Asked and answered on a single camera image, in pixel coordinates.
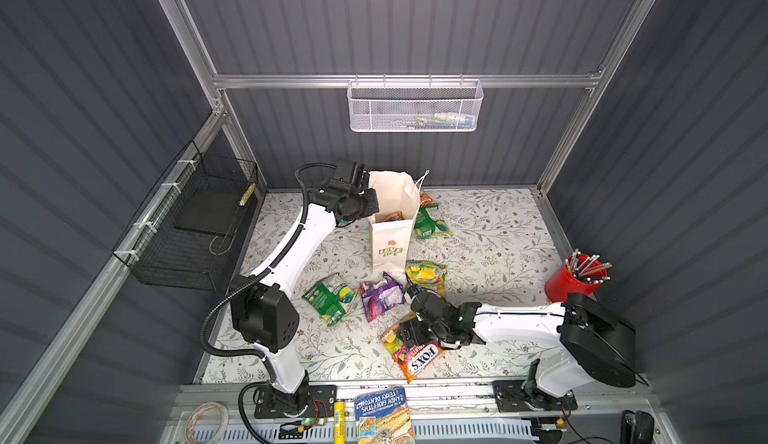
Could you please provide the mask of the green Fox's candy bag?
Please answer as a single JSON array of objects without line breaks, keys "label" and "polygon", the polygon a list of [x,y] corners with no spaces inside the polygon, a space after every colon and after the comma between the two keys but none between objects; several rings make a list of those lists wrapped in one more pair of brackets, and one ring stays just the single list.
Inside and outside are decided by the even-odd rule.
[{"label": "green Fox's candy bag", "polygon": [[432,290],[442,297],[446,295],[445,277],[448,273],[446,266],[426,260],[408,260],[405,270],[411,285]]}]

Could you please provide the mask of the orange Fox's candy bag large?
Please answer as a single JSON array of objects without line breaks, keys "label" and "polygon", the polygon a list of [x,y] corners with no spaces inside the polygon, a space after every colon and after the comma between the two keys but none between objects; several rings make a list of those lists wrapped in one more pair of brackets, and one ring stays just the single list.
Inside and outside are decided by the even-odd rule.
[{"label": "orange Fox's candy bag large", "polygon": [[408,383],[444,353],[436,339],[428,339],[421,325],[422,322],[414,314],[409,314],[387,329],[380,338]]}]

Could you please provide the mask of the white paper bag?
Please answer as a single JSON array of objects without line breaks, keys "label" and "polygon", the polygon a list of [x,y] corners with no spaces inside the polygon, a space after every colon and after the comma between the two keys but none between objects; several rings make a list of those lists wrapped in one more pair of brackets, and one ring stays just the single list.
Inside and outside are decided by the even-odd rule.
[{"label": "white paper bag", "polygon": [[[370,175],[370,187],[376,190],[379,203],[379,212],[368,218],[372,272],[403,273],[420,208],[422,184],[429,170],[418,179],[394,171],[372,171]],[[397,211],[403,213],[404,220],[384,222]]]}]

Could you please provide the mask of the orange snack packet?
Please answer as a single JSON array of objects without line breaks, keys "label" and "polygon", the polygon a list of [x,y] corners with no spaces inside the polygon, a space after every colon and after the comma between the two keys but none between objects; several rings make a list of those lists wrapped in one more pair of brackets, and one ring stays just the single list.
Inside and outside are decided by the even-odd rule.
[{"label": "orange snack packet", "polygon": [[435,203],[434,199],[427,193],[420,194],[420,206],[427,207]]}]

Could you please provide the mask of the orange Fox's candy bag small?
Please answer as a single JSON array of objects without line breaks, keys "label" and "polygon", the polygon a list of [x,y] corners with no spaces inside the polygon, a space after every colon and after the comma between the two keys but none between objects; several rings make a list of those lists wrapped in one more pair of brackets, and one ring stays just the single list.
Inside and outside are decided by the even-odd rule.
[{"label": "orange Fox's candy bag small", "polygon": [[402,220],[404,220],[403,213],[401,211],[397,211],[397,212],[394,212],[394,213],[388,215],[384,219],[384,222],[385,223],[389,223],[389,222],[397,222],[397,221],[402,221]]}]

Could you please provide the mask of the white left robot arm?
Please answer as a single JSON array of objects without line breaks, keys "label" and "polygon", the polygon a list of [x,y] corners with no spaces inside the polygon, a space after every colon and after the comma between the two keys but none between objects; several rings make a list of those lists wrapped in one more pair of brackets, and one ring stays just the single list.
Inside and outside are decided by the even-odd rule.
[{"label": "white left robot arm", "polygon": [[[246,276],[203,320],[200,343],[205,353],[223,358],[252,356],[266,368],[273,405],[297,415],[310,399],[308,371],[301,365],[294,337],[300,317],[291,298],[298,279],[319,245],[340,225],[379,211],[370,172],[358,162],[311,163],[294,172],[302,197],[300,213],[272,253]],[[212,321],[230,308],[233,327],[249,344],[228,350],[210,342]]]}]

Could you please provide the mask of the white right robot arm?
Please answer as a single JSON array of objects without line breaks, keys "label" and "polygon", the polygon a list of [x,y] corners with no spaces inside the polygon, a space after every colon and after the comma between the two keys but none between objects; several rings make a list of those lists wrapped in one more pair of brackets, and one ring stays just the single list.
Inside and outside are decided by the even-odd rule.
[{"label": "white right robot arm", "polygon": [[534,307],[455,306],[413,286],[406,300],[414,314],[406,323],[408,344],[436,344],[445,351],[512,341],[545,347],[525,379],[494,382],[502,412],[573,411],[574,391],[581,386],[628,389],[645,381],[635,364],[635,327],[586,295],[571,293],[563,302]]}]

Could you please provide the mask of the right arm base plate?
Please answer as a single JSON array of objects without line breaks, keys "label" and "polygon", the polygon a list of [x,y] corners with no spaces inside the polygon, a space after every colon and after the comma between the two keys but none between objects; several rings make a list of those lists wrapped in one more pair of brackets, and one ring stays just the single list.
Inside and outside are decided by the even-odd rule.
[{"label": "right arm base plate", "polygon": [[496,380],[491,385],[500,412],[570,412],[578,408],[572,391],[562,397],[553,397],[522,379]]}]

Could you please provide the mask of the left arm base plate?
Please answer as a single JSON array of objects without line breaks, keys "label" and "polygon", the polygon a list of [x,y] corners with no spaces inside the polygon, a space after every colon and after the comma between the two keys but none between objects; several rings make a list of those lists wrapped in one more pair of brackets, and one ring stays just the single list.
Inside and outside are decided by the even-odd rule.
[{"label": "left arm base plate", "polygon": [[271,385],[259,385],[254,391],[256,419],[332,417],[338,388],[334,385],[300,387],[286,394]]}]

